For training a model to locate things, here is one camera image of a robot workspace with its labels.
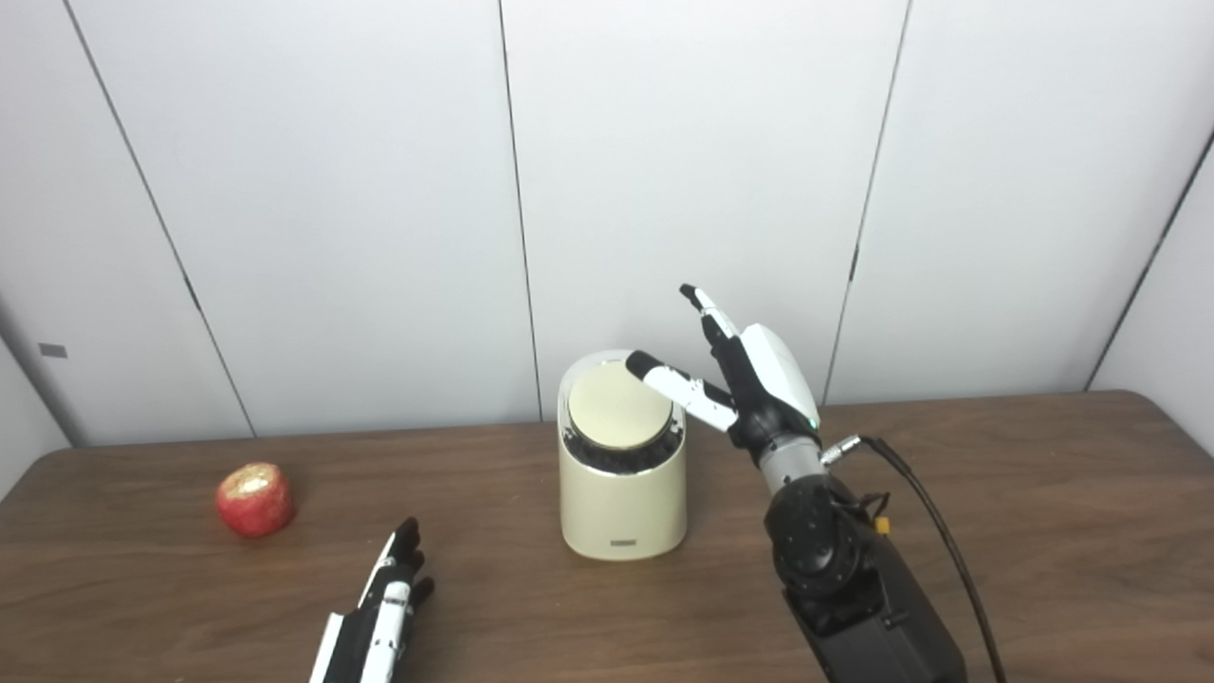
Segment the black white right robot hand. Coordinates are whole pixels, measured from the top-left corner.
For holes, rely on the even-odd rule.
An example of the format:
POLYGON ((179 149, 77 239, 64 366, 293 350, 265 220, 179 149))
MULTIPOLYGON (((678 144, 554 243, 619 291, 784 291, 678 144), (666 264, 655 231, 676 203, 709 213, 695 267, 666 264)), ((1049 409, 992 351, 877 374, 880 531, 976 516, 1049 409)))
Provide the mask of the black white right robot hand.
POLYGON ((700 315, 725 388, 645 351, 626 355, 628 372, 686 415, 731 437, 733 445, 750 453, 755 463, 793 445, 807 450, 812 468, 819 469, 819 411, 788 346, 762 324, 736 328, 702 288, 683 284, 680 291, 700 315))

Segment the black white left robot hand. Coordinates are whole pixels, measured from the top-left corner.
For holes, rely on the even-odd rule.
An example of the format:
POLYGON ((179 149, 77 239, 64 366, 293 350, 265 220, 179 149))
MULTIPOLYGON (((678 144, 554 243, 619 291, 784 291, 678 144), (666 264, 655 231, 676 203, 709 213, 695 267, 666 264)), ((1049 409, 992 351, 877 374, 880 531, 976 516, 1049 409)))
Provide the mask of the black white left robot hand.
POLYGON ((382 545, 359 604, 327 619, 310 682, 395 682, 416 610, 436 587, 433 577, 419 576, 420 545, 419 522, 409 516, 382 545))

